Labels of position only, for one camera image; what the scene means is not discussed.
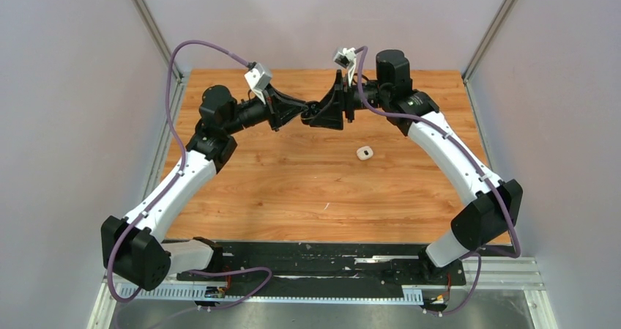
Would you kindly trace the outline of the white earbud charging case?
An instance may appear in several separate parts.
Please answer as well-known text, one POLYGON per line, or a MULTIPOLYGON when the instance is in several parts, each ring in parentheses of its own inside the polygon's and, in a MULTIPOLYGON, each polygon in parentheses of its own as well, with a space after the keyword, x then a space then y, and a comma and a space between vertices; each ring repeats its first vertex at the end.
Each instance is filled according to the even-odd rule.
POLYGON ((359 160, 369 160, 374 156, 373 150, 369 146, 360 147, 356 151, 356 156, 359 160))

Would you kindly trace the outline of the black earbud charging case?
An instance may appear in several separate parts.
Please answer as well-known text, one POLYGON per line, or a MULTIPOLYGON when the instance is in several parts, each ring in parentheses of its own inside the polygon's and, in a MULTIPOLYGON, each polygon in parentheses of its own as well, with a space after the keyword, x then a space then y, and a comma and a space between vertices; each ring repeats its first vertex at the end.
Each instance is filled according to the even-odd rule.
POLYGON ((312 120, 321 111, 321 104, 317 101, 310 101, 307 103, 307 108, 300 114, 302 124, 309 125, 312 120))

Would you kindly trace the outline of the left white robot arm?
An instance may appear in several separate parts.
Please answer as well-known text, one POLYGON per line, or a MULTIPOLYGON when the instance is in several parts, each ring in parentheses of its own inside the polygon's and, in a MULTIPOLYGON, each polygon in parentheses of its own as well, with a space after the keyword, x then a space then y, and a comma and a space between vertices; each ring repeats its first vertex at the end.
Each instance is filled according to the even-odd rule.
POLYGON ((123 218, 110 216, 102 224, 103 262, 109 276, 152 290, 175 273, 197 270, 207 280, 223 274, 225 262, 215 254, 213 242, 195 237, 167 243, 164 238, 187 203, 228 163, 237 148, 235 133, 262 122, 278 130, 311 106, 272 85, 263 94, 237 100, 224 85, 204 91, 198 108, 201 118, 175 167, 123 218))

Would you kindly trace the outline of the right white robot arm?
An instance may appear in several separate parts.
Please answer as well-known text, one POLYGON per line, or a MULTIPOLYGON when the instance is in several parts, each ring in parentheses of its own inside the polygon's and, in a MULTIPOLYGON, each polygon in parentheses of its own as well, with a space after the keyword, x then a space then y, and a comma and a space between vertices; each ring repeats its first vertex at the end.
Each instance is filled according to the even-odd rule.
POLYGON ((516 180, 504 180, 487 167, 458 137, 439 106, 425 92, 413 87, 410 64, 401 50, 387 49, 376 55, 376 79, 356 83, 356 66, 363 48, 343 48, 335 63, 346 68, 338 73, 324 98, 308 104, 302 123, 310 127, 343 129, 354 112, 369 109, 385 117, 421 147, 456 189, 463 210, 439 239, 419 255, 422 280, 436 283, 447 266, 501 234, 516 235, 523 188, 516 180))

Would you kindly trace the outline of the left aluminium frame post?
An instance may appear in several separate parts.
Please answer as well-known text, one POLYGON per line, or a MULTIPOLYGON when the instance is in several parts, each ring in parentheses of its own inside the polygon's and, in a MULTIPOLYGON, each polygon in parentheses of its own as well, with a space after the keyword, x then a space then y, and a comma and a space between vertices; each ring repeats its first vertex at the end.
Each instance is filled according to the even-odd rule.
POLYGON ((131 0, 138 14, 141 17, 147 31, 149 32, 157 50, 159 51, 163 61, 168 64, 171 60, 172 50, 164 39, 163 33, 157 25, 146 0, 131 0))

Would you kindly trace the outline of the aluminium frame post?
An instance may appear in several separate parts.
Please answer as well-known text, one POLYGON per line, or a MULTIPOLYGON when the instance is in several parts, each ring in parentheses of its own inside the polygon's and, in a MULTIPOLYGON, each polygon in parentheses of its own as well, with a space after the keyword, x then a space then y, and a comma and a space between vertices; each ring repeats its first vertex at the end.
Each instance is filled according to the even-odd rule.
POLYGON ((147 31, 149 32, 157 50, 159 51, 163 61, 168 64, 171 60, 172 50, 164 39, 163 33, 157 25, 146 0, 131 0, 138 14, 141 17, 147 31))
POLYGON ((491 46, 497 33, 503 26, 506 18, 509 16, 513 6, 517 1, 518 0, 502 0, 502 3, 500 4, 481 41, 476 47, 475 52, 469 60, 468 65, 461 73, 461 78, 464 84, 468 84, 472 76, 475 74, 477 68, 483 60, 483 57, 487 53, 488 48, 491 46))

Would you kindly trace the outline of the right aluminium frame post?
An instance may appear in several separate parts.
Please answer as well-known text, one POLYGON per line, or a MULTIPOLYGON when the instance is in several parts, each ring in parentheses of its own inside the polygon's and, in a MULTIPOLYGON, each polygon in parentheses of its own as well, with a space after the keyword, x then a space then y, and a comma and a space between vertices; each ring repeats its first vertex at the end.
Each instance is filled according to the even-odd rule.
POLYGON ((509 16, 513 6, 517 1, 518 0, 502 0, 502 3, 500 4, 481 41, 476 47, 475 52, 469 60, 468 65, 461 73, 461 78, 464 84, 468 84, 472 76, 475 74, 477 68, 483 60, 483 57, 487 53, 488 48, 491 46, 497 33, 503 26, 506 18, 509 16))

